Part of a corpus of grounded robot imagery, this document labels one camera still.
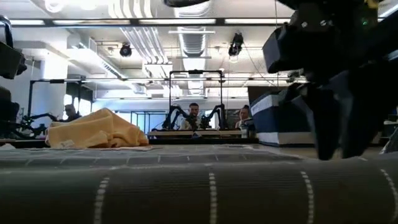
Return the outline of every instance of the gray fabric surface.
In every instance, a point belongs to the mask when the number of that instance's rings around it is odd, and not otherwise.
[[[317,162],[261,146],[167,146],[0,158],[3,223],[397,223],[395,153]]]

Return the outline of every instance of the cable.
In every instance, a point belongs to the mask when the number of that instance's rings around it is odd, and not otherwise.
[[[278,27],[278,9],[277,9],[276,0],[274,2],[275,2],[275,29],[276,29]],[[279,72],[277,72],[276,83],[279,90]]]
[[[249,50],[248,50],[248,47],[246,46],[245,43],[243,43],[243,46],[244,46],[244,48],[246,49],[246,51],[248,52],[248,56],[249,56],[249,58],[250,58],[250,61],[251,61],[251,63],[253,64],[254,68],[255,68],[255,69],[257,70],[257,72],[259,73],[259,75],[260,75],[265,81],[267,81],[269,84],[275,86],[275,84],[273,84],[272,82],[266,80],[266,78],[261,74],[261,72],[260,72],[259,69],[257,68],[256,64],[254,63],[253,58],[251,58],[250,53],[249,53]]]

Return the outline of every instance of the security camera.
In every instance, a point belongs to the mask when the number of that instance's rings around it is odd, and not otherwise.
[[[131,48],[129,43],[124,43],[122,48],[120,49],[120,55],[122,57],[130,57],[131,56]]]
[[[235,36],[229,46],[228,54],[229,56],[238,56],[242,50],[243,36],[240,32],[235,33]]]
[[[201,4],[209,0],[163,0],[163,3],[168,7],[187,7]]]

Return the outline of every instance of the metal frame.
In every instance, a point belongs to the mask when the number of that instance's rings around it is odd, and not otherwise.
[[[138,116],[140,116],[140,115],[144,115],[144,130],[143,130],[143,132],[145,133],[145,134],[147,134],[147,127],[148,127],[148,132],[150,132],[150,116],[151,115],[166,115],[167,113],[166,113],[166,110],[154,110],[154,111],[151,111],[151,110],[147,110],[147,111],[133,111],[133,110],[125,110],[125,111],[117,111],[118,113],[130,113],[130,123],[132,123],[132,114],[133,113],[135,113],[137,116],[136,116],[136,124],[137,124],[137,126],[138,126]]]
[[[220,104],[223,104],[223,77],[224,77],[224,73],[222,70],[172,70],[169,72],[169,112],[171,110],[172,107],[172,80],[179,80],[179,78],[172,78],[172,75],[174,73],[187,73],[190,75],[202,75],[204,73],[218,73],[220,75],[219,78],[217,78],[220,82]],[[221,115],[221,122],[224,122],[225,120],[225,116],[222,114]],[[169,130],[172,129],[172,117],[170,116],[169,118]]]
[[[32,114],[32,99],[33,99],[33,84],[37,82],[49,82],[50,84],[64,84],[64,83],[77,83],[79,85],[78,88],[78,102],[80,104],[81,100],[81,86],[83,82],[81,80],[31,80],[29,83],[29,99],[27,105],[27,115],[30,116]]]
[[[289,78],[253,78],[253,77],[223,77],[222,80],[224,81],[286,81]],[[132,81],[132,82],[137,82],[137,83],[145,83],[149,81],[158,81],[158,82],[169,82],[169,78],[82,78],[82,79],[40,79],[40,80],[35,80],[36,82],[56,82],[57,80],[63,80],[65,82],[82,82],[82,83],[90,83],[90,82],[111,82],[111,81]],[[173,78],[173,81],[220,81],[221,78],[216,78],[216,77],[203,77],[203,78],[188,78],[188,77],[178,77],[178,78]],[[298,81],[305,81],[305,78],[297,78],[296,80]]]
[[[289,17],[197,17],[125,19],[11,19],[15,28],[183,27],[183,26],[281,26]]]

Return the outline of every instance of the man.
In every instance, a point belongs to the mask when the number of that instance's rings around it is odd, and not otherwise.
[[[244,120],[249,118],[249,106],[248,105],[243,106],[243,108],[239,112],[239,117],[241,118],[241,120],[235,124],[235,128],[239,128],[244,123]]]
[[[76,112],[76,109],[73,105],[65,105],[65,112],[68,116],[68,119],[61,120],[61,122],[71,122],[81,117],[80,114]]]
[[[191,103],[189,105],[189,115],[195,119],[196,124],[197,124],[197,128],[200,127],[200,118],[198,118],[198,113],[199,113],[199,105],[197,103]],[[181,124],[181,130],[193,130],[193,128],[191,127],[191,124],[185,119],[182,124]]]

